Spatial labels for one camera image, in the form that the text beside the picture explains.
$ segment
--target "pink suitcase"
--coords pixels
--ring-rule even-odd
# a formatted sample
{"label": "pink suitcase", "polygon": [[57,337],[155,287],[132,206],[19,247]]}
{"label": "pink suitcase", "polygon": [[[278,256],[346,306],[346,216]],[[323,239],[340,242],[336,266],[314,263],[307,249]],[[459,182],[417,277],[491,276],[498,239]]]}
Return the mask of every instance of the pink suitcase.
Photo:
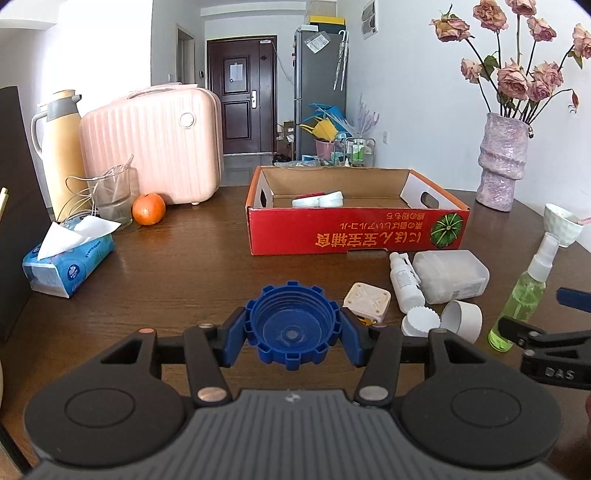
{"label": "pink suitcase", "polygon": [[169,204],[204,202],[222,180],[222,106],[197,85],[158,85],[94,110],[82,118],[80,141],[89,177],[133,154],[139,194]]}

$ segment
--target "pink textured vase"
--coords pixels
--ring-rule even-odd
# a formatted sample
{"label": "pink textured vase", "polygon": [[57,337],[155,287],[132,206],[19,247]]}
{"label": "pink textured vase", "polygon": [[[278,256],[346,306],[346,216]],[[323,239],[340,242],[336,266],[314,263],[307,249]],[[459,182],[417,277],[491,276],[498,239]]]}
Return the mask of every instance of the pink textured vase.
{"label": "pink textured vase", "polygon": [[478,164],[482,178],[476,201],[509,212],[513,207],[515,182],[525,173],[529,126],[515,118],[489,113]]}

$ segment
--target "ribbed gray surface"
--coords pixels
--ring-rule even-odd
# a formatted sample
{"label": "ribbed gray surface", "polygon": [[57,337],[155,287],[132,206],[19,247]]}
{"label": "ribbed gray surface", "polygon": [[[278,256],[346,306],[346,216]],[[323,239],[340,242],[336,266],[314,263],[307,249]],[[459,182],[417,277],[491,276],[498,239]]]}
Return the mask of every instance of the ribbed gray surface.
{"label": "ribbed gray surface", "polygon": [[414,447],[388,413],[354,406],[341,391],[243,391],[203,408],[168,448],[135,465],[77,471],[48,462],[30,480],[557,480],[537,464],[474,472]]}

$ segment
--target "orange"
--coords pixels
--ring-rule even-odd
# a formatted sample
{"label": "orange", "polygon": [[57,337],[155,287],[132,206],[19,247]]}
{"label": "orange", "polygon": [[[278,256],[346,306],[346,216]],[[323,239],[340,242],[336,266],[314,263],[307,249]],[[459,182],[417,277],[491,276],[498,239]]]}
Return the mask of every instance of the orange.
{"label": "orange", "polygon": [[166,204],[157,193],[148,193],[135,200],[131,211],[140,225],[155,225],[164,218]]}

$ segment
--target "spray bottle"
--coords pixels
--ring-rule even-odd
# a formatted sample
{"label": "spray bottle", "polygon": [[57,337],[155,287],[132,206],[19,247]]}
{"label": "spray bottle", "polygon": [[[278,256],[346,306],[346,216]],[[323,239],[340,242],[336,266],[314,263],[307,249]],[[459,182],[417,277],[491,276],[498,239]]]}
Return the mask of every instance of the spray bottle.
{"label": "spray bottle", "polygon": [[[558,239],[551,233],[544,235],[540,249],[531,260],[529,268],[519,277],[499,319],[510,317],[520,322],[530,321],[546,290],[546,280],[550,275],[558,244]],[[488,333],[488,341],[500,352],[508,352],[513,346],[512,342],[499,333],[499,320]]]}
{"label": "spray bottle", "polygon": [[414,271],[408,254],[391,254],[390,267],[390,279],[400,310],[408,313],[413,307],[424,307],[425,297],[418,286],[421,280]]}

